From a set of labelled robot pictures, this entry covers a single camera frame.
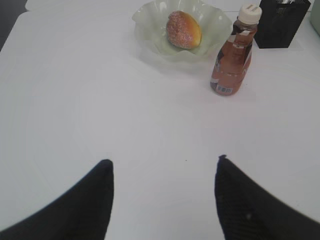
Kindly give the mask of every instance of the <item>glass bowl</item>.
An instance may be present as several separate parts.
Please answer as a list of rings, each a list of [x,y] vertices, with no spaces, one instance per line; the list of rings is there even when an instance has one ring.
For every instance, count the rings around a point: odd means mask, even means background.
[[[173,46],[167,39],[168,16],[183,11],[196,19],[202,29],[202,40],[194,49]],[[219,50],[232,32],[232,21],[225,13],[201,0],[155,0],[143,5],[134,13],[135,37],[152,52],[175,57],[203,58]]]

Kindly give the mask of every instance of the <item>black pen holder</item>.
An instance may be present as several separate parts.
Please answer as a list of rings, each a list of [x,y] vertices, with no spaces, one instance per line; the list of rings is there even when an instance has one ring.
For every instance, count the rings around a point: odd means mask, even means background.
[[[288,48],[311,3],[308,0],[261,0],[262,16],[254,39],[260,49]]]

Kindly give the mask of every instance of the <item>bread roll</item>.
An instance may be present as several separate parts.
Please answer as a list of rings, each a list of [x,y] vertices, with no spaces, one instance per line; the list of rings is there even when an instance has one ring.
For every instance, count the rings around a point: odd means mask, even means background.
[[[178,48],[193,49],[199,46],[202,38],[201,28],[188,13],[174,11],[166,24],[168,40]]]

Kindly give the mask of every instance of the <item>syrup bottle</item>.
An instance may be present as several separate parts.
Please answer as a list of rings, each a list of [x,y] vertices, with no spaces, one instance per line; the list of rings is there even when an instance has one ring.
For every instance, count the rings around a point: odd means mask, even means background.
[[[252,42],[261,14],[261,8],[255,4],[241,7],[231,36],[221,48],[214,65],[210,86],[217,94],[230,96],[239,90],[251,62]]]

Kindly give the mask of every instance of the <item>bottle cap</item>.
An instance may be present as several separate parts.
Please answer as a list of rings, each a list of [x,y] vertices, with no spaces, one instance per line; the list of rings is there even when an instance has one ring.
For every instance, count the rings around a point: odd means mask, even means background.
[[[258,24],[262,15],[262,9],[255,4],[244,4],[239,11],[238,20],[244,24]]]

